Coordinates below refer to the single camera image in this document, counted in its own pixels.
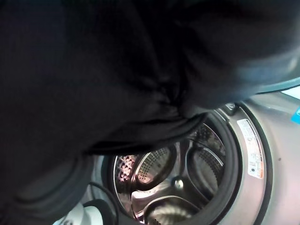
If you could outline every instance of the label sticker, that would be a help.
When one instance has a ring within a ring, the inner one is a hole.
[[[292,116],[292,121],[300,124],[300,107],[297,109],[295,114]]]
[[[244,136],[248,152],[248,174],[263,179],[264,164],[262,147],[255,130],[247,119],[237,121]]]

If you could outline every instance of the dark garment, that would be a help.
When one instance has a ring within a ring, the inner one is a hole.
[[[180,139],[203,119],[182,104],[213,109],[280,80],[299,14],[294,0],[0,1],[0,205],[91,148]]]

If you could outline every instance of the black fabric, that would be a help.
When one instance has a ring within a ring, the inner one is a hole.
[[[299,13],[291,0],[0,1],[0,209],[90,148],[180,139],[203,120],[183,103],[212,109],[282,79]]]

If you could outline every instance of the blue sticker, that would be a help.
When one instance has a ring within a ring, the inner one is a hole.
[[[292,121],[300,124],[300,108],[298,108],[295,114],[292,116]]]

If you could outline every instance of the white sticker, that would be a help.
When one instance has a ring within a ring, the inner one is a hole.
[[[248,174],[263,179],[264,165],[262,147],[255,131],[247,119],[237,121],[243,133],[248,152]]]

